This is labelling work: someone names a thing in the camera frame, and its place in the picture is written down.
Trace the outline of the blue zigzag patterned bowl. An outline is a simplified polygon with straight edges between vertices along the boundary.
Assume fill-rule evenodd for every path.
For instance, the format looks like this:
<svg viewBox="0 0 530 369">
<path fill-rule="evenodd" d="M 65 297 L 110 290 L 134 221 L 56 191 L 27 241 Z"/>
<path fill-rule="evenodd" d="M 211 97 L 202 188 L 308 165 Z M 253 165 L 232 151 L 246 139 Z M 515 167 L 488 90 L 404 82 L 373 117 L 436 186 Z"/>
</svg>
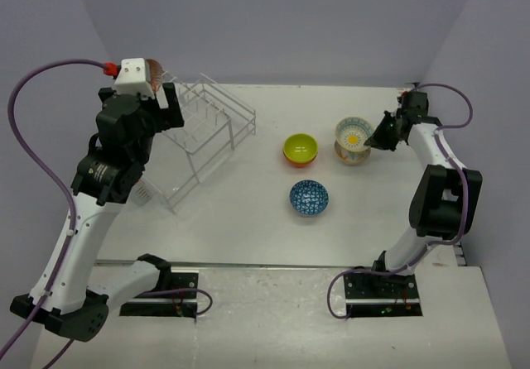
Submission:
<svg viewBox="0 0 530 369">
<path fill-rule="evenodd" d="M 164 73 L 164 69 L 157 60 L 145 59 L 145 61 L 149 68 L 149 84 L 152 88 L 151 98 L 155 98 L 163 84 L 162 75 Z"/>
</svg>

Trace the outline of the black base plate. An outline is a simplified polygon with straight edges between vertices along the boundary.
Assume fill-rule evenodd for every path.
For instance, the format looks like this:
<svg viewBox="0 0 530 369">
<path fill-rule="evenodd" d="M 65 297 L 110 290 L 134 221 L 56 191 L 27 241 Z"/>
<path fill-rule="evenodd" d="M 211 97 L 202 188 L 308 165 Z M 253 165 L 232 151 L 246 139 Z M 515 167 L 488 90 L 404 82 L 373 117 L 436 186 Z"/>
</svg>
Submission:
<svg viewBox="0 0 530 369">
<path fill-rule="evenodd" d="M 350 274 L 343 279 L 347 319 L 423 315 L 414 275 Z"/>
<path fill-rule="evenodd" d="M 118 314 L 121 317 L 195 319 L 198 312 L 198 293 L 190 289 L 198 286 L 199 278 L 198 271 L 173 271 L 166 290 L 180 290 L 180 292 L 137 297 L 122 305 Z"/>
</svg>

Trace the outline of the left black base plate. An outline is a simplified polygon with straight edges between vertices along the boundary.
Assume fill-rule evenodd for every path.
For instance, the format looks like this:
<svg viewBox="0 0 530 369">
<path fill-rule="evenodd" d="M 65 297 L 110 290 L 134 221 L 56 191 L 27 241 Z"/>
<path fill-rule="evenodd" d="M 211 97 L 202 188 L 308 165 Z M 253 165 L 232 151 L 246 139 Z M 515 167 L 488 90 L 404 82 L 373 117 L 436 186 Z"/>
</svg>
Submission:
<svg viewBox="0 0 530 369">
<path fill-rule="evenodd" d="M 195 319 L 198 312 L 198 293 L 190 289 L 198 286 L 199 278 L 198 271 L 173 271 L 166 290 L 180 290 L 180 292 L 137 297 L 122 305 L 118 314 L 121 317 Z"/>
</svg>

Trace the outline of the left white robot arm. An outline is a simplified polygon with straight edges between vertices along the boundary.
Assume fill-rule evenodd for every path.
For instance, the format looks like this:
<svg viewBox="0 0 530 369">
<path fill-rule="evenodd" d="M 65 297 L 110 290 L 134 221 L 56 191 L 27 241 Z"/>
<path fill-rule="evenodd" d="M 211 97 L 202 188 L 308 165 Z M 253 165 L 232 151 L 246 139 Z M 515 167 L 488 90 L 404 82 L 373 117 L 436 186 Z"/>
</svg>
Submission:
<svg viewBox="0 0 530 369">
<path fill-rule="evenodd" d="M 185 121 L 173 83 L 161 86 L 167 105 L 157 98 L 103 88 L 98 131 L 89 139 L 71 184 L 75 211 L 69 213 L 52 256 L 31 291 L 13 298 L 10 310 L 49 332 L 88 342 L 108 314 L 144 292 L 166 295 L 172 286 L 168 262 L 141 255 L 106 285 L 89 285 L 90 273 L 108 230 L 122 211 L 149 161 L 153 137 Z"/>
</svg>

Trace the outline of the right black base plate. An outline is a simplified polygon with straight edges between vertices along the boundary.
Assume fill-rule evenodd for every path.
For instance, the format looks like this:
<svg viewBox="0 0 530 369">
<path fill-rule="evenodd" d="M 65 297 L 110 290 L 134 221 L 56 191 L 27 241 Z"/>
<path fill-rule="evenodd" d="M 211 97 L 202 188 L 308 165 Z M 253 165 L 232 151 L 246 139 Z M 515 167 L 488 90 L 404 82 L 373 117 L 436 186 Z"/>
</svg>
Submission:
<svg viewBox="0 0 530 369">
<path fill-rule="evenodd" d="M 347 319 L 423 315 L 414 275 L 350 274 L 343 279 Z"/>
</svg>

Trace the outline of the cream floral patterned bowl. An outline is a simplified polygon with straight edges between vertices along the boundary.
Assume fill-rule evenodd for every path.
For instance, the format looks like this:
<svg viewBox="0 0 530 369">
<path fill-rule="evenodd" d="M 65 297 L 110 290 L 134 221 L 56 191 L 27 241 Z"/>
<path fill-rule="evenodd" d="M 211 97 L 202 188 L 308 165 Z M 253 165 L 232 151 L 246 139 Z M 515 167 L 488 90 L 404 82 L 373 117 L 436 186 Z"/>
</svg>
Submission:
<svg viewBox="0 0 530 369">
<path fill-rule="evenodd" d="M 365 162 L 370 154 L 371 149 L 367 148 L 363 151 L 349 151 L 343 148 L 337 141 L 334 144 L 335 154 L 346 164 L 346 165 L 360 165 Z"/>
</svg>

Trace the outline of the orange plastic bowl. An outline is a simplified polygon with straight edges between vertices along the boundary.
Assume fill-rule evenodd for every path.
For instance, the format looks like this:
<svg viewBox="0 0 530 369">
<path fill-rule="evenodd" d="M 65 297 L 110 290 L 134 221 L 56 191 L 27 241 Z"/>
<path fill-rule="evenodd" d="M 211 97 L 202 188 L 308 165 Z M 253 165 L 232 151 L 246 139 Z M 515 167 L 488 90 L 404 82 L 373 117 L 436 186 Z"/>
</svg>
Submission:
<svg viewBox="0 0 530 369">
<path fill-rule="evenodd" d="M 317 158 L 317 155 L 314 155 L 307 161 L 294 161 L 290 156 L 288 156 L 286 154 L 286 152 L 283 152 L 283 155 L 284 155 L 287 163 L 290 166 L 295 167 L 295 168 L 305 168 L 305 167 L 309 166 L 310 164 L 312 164 L 315 161 L 315 159 Z"/>
</svg>

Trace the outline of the lime green bowl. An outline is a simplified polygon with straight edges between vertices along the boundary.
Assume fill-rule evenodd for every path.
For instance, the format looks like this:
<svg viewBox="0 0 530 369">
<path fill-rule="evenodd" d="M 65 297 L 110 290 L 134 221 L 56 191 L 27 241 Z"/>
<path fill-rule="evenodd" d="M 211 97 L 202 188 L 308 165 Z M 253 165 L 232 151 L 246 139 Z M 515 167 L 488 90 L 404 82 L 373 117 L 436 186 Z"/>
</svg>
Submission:
<svg viewBox="0 0 530 369">
<path fill-rule="evenodd" d="M 318 155 L 316 139 L 305 133 L 289 136 L 283 145 L 282 152 L 286 152 L 294 161 L 307 161 L 312 156 Z"/>
</svg>

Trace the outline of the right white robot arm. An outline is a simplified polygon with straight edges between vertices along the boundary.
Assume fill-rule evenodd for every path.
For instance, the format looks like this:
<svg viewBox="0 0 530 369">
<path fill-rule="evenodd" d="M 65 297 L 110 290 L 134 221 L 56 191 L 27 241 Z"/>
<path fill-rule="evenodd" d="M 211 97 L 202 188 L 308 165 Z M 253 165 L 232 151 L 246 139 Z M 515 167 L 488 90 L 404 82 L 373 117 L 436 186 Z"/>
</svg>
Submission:
<svg viewBox="0 0 530 369">
<path fill-rule="evenodd" d="M 381 151 L 395 151 L 405 142 L 413 149 L 423 174 L 408 212 L 409 227 L 397 243 L 381 253 L 369 272 L 369 286 L 377 296 L 387 297 L 399 286 L 398 276 L 411 276 L 435 247 L 454 246 L 469 232 L 483 177 L 459 160 L 444 131 L 461 129 L 473 117 L 470 100 L 459 89 L 439 88 L 459 94 L 468 108 L 466 121 L 444 125 L 429 114 L 429 100 L 421 86 L 398 96 L 398 108 L 384 113 L 374 133 L 364 143 Z"/>
</svg>

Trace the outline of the blue triangle patterned bowl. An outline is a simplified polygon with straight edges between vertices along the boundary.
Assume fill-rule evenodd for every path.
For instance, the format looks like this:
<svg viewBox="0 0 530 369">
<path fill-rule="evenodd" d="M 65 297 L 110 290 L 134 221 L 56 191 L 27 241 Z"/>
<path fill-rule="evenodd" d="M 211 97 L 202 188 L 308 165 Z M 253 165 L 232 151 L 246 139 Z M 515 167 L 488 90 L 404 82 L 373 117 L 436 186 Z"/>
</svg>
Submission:
<svg viewBox="0 0 530 369">
<path fill-rule="evenodd" d="M 300 215 L 313 217 L 323 213 L 329 204 L 329 194 L 321 183 L 315 180 L 301 180 L 289 192 L 289 202 Z"/>
</svg>

